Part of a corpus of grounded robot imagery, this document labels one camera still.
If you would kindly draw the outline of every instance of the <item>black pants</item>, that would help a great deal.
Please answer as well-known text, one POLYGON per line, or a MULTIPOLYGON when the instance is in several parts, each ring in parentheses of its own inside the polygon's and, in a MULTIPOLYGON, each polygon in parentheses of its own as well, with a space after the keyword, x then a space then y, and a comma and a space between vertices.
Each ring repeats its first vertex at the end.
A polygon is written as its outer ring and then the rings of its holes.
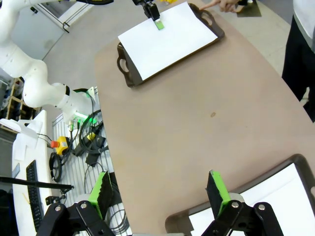
POLYGON ((315 54, 312 52, 293 17, 286 43, 282 78, 299 101, 310 87, 309 100, 304 109, 315 122, 315 54))

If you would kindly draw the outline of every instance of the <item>door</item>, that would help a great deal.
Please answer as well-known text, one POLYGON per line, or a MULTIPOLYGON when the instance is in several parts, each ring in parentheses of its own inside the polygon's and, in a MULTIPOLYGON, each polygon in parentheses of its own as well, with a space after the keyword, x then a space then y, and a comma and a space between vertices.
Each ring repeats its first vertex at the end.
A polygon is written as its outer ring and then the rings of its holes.
POLYGON ((27 55, 43 60, 63 34, 64 31, 42 12, 26 7, 20 11, 11 37, 27 55))
POLYGON ((76 1, 54 1, 39 4, 38 7, 46 16, 67 31, 68 27, 86 13, 92 5, 76 1))

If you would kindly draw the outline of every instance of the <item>brown table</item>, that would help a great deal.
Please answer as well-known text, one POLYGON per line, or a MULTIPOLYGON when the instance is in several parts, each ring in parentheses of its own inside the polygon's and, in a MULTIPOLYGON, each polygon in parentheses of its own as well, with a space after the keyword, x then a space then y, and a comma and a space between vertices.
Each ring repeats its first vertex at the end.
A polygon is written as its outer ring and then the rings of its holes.
POLYGON ((95 58, 110 153, 134 233, 164 233, 169 215, 207 201, 210 169, 221 172, 228 189, 294 153, 315 170, 315 128, 303 107, 263 56, 213 15, 223 41, 137 88, 126 86, 116 66, 118 40, 95 58))

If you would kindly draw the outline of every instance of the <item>person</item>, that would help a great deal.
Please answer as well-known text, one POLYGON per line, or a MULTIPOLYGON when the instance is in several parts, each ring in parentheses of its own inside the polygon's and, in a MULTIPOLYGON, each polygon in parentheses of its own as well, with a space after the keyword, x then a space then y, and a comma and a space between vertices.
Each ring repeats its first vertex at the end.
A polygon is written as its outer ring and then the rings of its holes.
MULTIPOLYGON (((201 7, 219 5, 224 12, 237 12, 238 0, 212 0, 201 7)), ((304 109, 315 122, 315 0, 293 0, 294 14, 285 49, 282 78, 299 101, 307 87, 309 98, 304 109)))

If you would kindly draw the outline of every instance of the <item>hand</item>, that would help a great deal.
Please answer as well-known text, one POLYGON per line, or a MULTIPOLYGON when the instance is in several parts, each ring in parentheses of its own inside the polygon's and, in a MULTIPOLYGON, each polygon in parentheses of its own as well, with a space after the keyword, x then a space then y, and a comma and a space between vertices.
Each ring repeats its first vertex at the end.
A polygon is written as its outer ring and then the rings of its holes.
POLYGON ((235 12, 235 4, 238 1, 239 0, 212 0, 211 3, 201 7, 200 10, 220 4, 220 11, 235 12))

